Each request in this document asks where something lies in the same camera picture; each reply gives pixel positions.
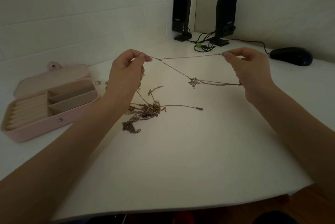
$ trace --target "speaker stand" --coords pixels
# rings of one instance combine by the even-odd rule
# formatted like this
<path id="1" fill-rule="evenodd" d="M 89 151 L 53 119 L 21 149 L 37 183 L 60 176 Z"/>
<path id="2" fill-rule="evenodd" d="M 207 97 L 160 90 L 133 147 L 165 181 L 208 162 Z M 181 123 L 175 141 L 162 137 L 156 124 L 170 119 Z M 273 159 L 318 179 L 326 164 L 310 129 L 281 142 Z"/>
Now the speaker stand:
<path id="1" fill-rule="evenodd" d="M 225 41 L 225 40 L 222 40 L 222 39 L 217 38 L 217 37 L 212 37 L 209 40 L 209 43 L 211 43 L 213 45 L 216 45 L 216 46 L 219 46 L 219 47 L 222 47 L 222 46 L 228 45 L 229 41 Z"/>
<path id="2" fill-rule="evenodd" d="M 176 41 L 186 41 L 192 38 L 192 34 L 191 33 L 183 33 L 181 35 L 178 35 L 176 37 L 174 37 L 174 40 Z"/>

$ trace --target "hand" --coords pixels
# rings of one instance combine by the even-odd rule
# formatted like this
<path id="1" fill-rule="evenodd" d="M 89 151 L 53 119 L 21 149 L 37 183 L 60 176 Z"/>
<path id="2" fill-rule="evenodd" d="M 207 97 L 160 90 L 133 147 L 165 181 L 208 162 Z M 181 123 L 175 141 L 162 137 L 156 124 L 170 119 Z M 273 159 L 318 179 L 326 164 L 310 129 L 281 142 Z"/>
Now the hand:
<path id="1" fill-rule="evenodd" d="M 127 111 L 137 88 L 141 86 L 144 62 L 150 61 L 151 57 L 132 49 L 123 52 L 113 61 L 103 99 L 116 105 L 120 115 Z"/>
<path id="2" fill-rule="evenodd" d="M 249 102 L 255 93 L 275 86 L 266 54 L 251 48 L 237 48 L 224 52 L 223 57 L 232 65 L 245 88 L 245 97 Z"/>

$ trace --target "speaker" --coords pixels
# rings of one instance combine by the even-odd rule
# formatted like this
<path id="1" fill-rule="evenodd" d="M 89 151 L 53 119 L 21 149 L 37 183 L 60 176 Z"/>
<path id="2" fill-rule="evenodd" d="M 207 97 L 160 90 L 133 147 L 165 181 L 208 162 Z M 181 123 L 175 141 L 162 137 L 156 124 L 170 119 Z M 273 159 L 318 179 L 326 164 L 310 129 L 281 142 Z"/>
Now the speaker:
<path id="1" fill-rule="evenodd" d="M 232 35 L 235 27 L 235 13 L 237 0 L 217 0 L 215 36 L 210 39 L 210 43 L 216 46 L 229 44 L 228 41 L 221 40 L 228 35 Z"/>
<path id="2" fill-rule="evenodd" d="M 182 33 L 175 40 L 186 41 L 192 38 L 188 32 L 191 0 L 173 0 L 172 31 Z"/>

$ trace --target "computer mouse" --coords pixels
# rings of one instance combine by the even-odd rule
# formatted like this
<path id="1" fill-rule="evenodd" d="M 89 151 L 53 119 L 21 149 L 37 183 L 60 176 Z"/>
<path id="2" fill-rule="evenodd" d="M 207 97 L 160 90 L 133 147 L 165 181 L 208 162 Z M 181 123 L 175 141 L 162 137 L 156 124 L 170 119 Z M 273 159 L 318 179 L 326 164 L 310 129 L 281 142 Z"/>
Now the computer mouse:
<path id="1" fill-rule="evenodd" d="M 308 50 L 295 47 L 274 49 L 270 52 L 270 58 L 299 66 L 310 65 L 313 61 L 313 56 Z"/>

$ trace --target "person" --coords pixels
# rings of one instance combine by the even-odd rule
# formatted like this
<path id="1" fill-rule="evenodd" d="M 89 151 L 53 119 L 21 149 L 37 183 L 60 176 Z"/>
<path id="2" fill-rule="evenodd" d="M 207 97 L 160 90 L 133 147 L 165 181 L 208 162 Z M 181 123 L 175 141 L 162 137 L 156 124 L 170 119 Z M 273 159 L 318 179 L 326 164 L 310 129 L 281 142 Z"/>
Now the person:
<path id="1" fill-rule="evenodd" d="M 265 54 L 250 48 L 223 54 L 262 114 L 308 174 L 335 200 L 335 132 L 273 82 Z M 55 212 L 107 132 L 127 111 L 152 59 L 128 50 L 113 61 L 106 93 L 63 134 L 0 181 L 1 223 L 44 223 Z"/>

